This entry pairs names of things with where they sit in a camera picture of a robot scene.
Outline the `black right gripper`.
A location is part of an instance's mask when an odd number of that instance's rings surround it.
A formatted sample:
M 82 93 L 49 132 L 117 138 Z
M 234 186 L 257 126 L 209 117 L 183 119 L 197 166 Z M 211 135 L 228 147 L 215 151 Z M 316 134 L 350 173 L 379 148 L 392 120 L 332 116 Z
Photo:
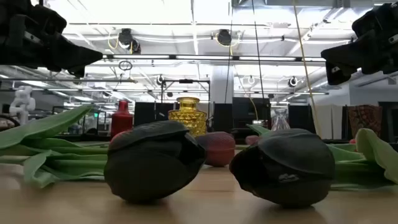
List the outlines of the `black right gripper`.
M 398 2 L 375 6 L 352 29 L 356 40 L 321 51 L 329 85 L 347 82 L 357 67 L 367 75 L 398 71 Z

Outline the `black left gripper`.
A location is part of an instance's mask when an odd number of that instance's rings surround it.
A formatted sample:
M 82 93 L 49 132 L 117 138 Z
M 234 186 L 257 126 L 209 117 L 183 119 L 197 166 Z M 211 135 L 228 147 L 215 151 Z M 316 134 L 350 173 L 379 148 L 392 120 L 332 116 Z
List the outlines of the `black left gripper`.
M 81 78 L 85 66 L 101 60 L 99 51 L 62 36 L 66 20 L 40 0 L 0 0 L 0 65 L 67 70 Z

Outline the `black artificial tulip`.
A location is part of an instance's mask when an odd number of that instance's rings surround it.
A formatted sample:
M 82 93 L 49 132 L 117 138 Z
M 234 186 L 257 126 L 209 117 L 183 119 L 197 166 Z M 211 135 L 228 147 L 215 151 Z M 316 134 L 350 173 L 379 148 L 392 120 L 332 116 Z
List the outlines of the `black artificial tulip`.
M 131 203 L 167 197 L 188 185 L 206 152 L 178 121 L 142 124 L 115 135 L 108 148 L 77 146 L 57 138 L 26 139 L 46 152 L 34 167 L 41 185 L 58 180 L 104 179 L 112 193 Z
M 366 128 L 354 144 L 327 144 L 305 129 L 271 131 L 252 125 L 259 140 L 229 165 L 239 186 L 283 207 L 309 207 L 331 190 L 398 185 L 398 146 Z

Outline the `red ribbed glass vase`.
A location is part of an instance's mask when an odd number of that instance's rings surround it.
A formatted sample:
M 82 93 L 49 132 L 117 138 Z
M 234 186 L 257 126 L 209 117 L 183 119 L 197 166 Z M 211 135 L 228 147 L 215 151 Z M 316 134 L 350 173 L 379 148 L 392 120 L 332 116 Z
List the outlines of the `red ribbed glass vase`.
M 129 112 L 129 103 L 125 100 L 119 101 L 118 109 L 112 115 L 111 138 L 115 135 L 132 129 L 133 115 Z

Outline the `clear ribbed glass vase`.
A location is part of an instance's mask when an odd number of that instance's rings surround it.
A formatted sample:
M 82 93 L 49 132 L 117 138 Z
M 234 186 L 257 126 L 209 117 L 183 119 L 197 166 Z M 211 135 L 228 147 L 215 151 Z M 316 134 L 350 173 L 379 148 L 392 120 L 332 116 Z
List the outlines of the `clear ribbed glass vase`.
M 287 121 L 288 110 L 286 108 L 275 109 L 275 115 L 273 117 L 272 131 L 290 129 L 290 125 Z

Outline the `yellow textured glass vase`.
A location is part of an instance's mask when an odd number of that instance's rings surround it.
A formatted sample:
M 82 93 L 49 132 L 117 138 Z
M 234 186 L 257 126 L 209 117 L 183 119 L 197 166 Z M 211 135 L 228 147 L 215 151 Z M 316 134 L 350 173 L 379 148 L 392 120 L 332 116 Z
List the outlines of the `yellow textured glass vase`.
M 197 109 L 200 100 L 194 97 L 180 97 L 177 98 L 177 102 L 179 109 L 170 110 L 168 119 L 183 123 L 194 137 L 206 134 L 207 114 Z

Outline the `white fabric panel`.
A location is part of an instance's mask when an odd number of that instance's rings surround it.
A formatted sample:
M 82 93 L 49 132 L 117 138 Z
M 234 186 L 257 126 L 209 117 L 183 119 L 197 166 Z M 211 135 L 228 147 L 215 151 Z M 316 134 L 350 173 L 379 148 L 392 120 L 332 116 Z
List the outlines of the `white fabric panel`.
M 342 132 L 343 107 L 338 105 L 316 105 L 318 124 L 315 131 L 322 139 L 339 140 Z

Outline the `patterned red fabric panel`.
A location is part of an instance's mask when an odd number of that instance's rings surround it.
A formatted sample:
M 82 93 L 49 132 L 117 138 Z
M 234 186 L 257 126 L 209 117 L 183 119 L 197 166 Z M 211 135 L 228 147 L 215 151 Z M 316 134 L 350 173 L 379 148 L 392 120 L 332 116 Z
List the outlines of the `patterned red fabric panel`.
M 348 116 L 353 137 L 361 128 L 374 131 L 378 137 L 382 129 L 382 107 L 373 105 L 349 106 Z

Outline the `white humanoid robot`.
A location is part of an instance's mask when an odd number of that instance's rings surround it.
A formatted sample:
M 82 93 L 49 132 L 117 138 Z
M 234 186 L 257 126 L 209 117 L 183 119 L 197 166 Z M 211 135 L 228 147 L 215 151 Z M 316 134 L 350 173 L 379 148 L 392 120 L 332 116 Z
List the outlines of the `white humanoid robot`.
M 29 120 L 29 112 L 35 110 L 35 99 L 31 97 L 32 90 L 31 86 L 20 86 L 10 105 L 9 114 L 16 116 L 20 125 L 26 124 Z

